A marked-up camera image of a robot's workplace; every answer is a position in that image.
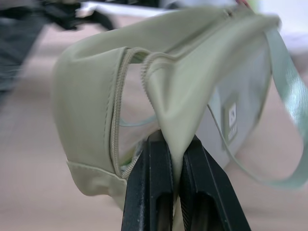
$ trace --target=belt bag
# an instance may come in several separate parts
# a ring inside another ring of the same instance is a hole
[[[277,31],[279,23],[277,16],[257,15],[242,5],[189,8],[69,47],[55,67],[52,105],[77,187],[85,195],[110,195],[124,207],[136,163],[135,158],[121,168],[118,155],[129,64],[141,64],[143,89],[170,149],[175,189],[194,134],[215,159],[234,159],[260,118],[272,75],[305,136],[307,107],[298,102],[308,98],[307,89]],[[305,156],[288,179],[263,183],[301,186],[307,180]]]

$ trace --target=zipper teeth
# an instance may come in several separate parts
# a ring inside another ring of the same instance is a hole
[[[150,55],[148,55],[146,57],[146,59],[143,62],[143,65],[141,67],[141,83],[142,83],[142,87],[146,93],[146,96],[148,97],[148,100],[150,101],[150,104],[152,105],[151,99],[148,95],[148,92],[146,90],[146,86],[147,86],[147,82],[149,80],[149,76],[147,76],[147,72],[151,66],[151,64],[154,62],[154,60],[157,57],[162,57],[162,58],[167,58],[171,61],[176,61],[179,58],[181,58],[182,56],[185,56],[187,53],[189,53],[191,50],[194,50],[197,46],[199,46],[202,42],[204,42],[204,40],[206,40],[207,38],[209,38],[211,35],[213,35],[216,31],[218,31],[219,29],[225,27],[226,25],[228,25],[230,22],[234,22],[234,20],[239,20],[242,19],[242,16],[240,13],[239,14],[235,14],[237,13],[237,11],[239,10],[238,7],[233,8],[233,10],[224,10],[224,16],[225,20],[218,25],[215,29],[213,29],[213,31],[211,31],[211,33],[208,33],[201,41],[195,43],[192,45],[192,47],[190,47],[189,49],[187,49],[186,51],[184,51],[183,53],[180,53],[179,55],[176,56],[171,56],[162,52],[155,52],[155,53],[151,53]],[[250,12],[243,12],[243,17],[247,17],[252,15]]]
[[[131,60],[136,56],[138,53],[149,54],[149,51],[143,48],[133,48],[127,49],[126,55],[122,61],[120,71],[118,74],[118,78],[116,81],[116,91],[115,91],[115,104],[114,104],[114,111],[113,111],[113,118],[111,123],[111,156],[113,165],[115,168],[115,172],[118,176],[122,176],[121,169],[119,166],[119,158],[118,158],[118,144],[119,144],[119,122],[120,122],[120,112],[121,112],[121,103],[122,103],[122,93],[123,87],[125,83],[126,73],[128,70],[128,66],[131,63]]]
[[[122,62],[122,65],[120,67],[120,73],[118,75],[118,80],[117,80],[117,87],[116,87],[116,96],[115,96],[115,105],[114,105],[114,114],[113,114],[113,119],[112,119],[112,131],[111,131],[111,136],[112,136],[112,147],[111,147],[111,155],[112,155],[112,160],[113,164],[115,167],[115,172],[118,176],[120,176],[123,179],[127,179],[134,168],[138,158],[135,158],[132,160],[132,162],[128,165],[127,169],[124,172],[121,172],[120,166],[119,166],[119,161],[118,161],[118,144],[119,144],[119,120],[120,120],[120,109],[121,109],[121,99],[122,99],[122,92],[123,92],[123,87],[124,87],[124,82],[125,82],[125,77],[126,77],[126,72],[128,70],[128,66],[130,64],[131,59],[139,52],[143,52],[148,54],[146,58],[143,61],[143,65],[141,66],[141,83],[142,87],[146,93],[146,96],[151,104],[153,106],[152,101],[150,100],[150,97],[148,95],[148,92],[146,90],[146,85],[149,80],[149,77],[147,76],[147,72],[151,66],[151,64],[154,62],[154,60],[157,57],[165,57],[168,58],[169,60],[175,61],[182,56],[186,55],[188,52],[191,50],[194,50],[200,43],[202,43],[204,40],[206,40],[208,37],[210,37],[213,33],[215,33],[217,30],[225,27],[227,24],[232,22],[233,20],[236,19],[242,19],[241,13],[237,13],[239,10],[238,7],[233,8],[233,9],[226,9],[224,10],[223,15],[225,16],[225,20],[218,25],[211,33],[208,33],[205,38],[203,38],[200,42],[197,42],[192,45],[189,49],[187,49],[185,52],[180,53],[179,55],[176,56],[170,56],[165,53],[160,53],[160,52],[155,52],[155,53],[150,53],[150,51],[143,49],[143,48],[133,48],[128,51],[126,56],[124,57],[124,60]],[[250,16],[253,15],[248,12],[243,12],[243,17],[245,16]]]

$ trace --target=white surface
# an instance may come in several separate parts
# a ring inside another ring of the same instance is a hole
[[[164,5],[174,0],[165,0]],[[181,0],[186,5],[232,4],[233,0]],[[308,0],[261,0],[260,12],[278,14],[282,19],[281,35],[292,53],[308,51]],[[106,2],[89,1],[84,9],[98,7],[104,12],[117,15],[153,17],[166,13],[164,9],[119,5]]]

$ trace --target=sage green bag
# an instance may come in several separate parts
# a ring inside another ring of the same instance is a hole
[[[122,92],[130,64],[141,64],[143,89],[170,148],[175,190],[183,154],[195,133],[214,158],[228,155],[236,161],[234,154],[259,121],[271,74],[305,139],[308,113],[299,102],[308,99],[307,89],[277,31],[279,23],[276,16],[257,15],[242,5],[190,8],[69,47],[55,67],[52,102],[80,191],[109,195],[124,207],[127,178],[138,158],[121,166],[118,155]],[[290,178],[261,181],[247,173],[265,184],[300,187],[307,180],[306,143],[302,162]],[[178,230],[179,204],[175,214]]]

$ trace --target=beige floor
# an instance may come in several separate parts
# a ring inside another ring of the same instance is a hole
[[[138,21],[118,18],[119,25]],[[50,109],[51,69],[74,41],[98,33],[46,28],[30,55],[15,91],[0,108],[0,231],[119,231],[121,211],[106,196],[86,197],[65,163]],[[302,144],[271,88],[255,132],[238,154],[245,165],[266,175],[285,176],[298,161]],[[306,231],[308,189],[279,191],[227,167],[253,231]]]

